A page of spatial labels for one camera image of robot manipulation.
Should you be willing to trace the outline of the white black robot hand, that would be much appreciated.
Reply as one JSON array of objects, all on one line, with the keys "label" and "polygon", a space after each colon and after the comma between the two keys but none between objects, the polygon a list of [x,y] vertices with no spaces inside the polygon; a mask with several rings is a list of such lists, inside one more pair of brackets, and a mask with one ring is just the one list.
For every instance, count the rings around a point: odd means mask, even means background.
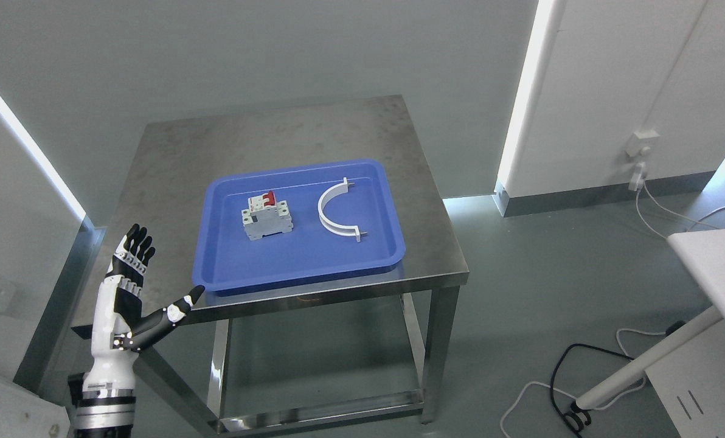
[{"label": "white black robot hand", "polygon": [[115,248],[99,284],[92,325],[94,364],[84,379],[83,393],[123,397],[134,393],[137,356],[182,324],[205,291],[197,285],[176,302],[142,315],[141,291],[151,258],[152,237],[135,223]]}]

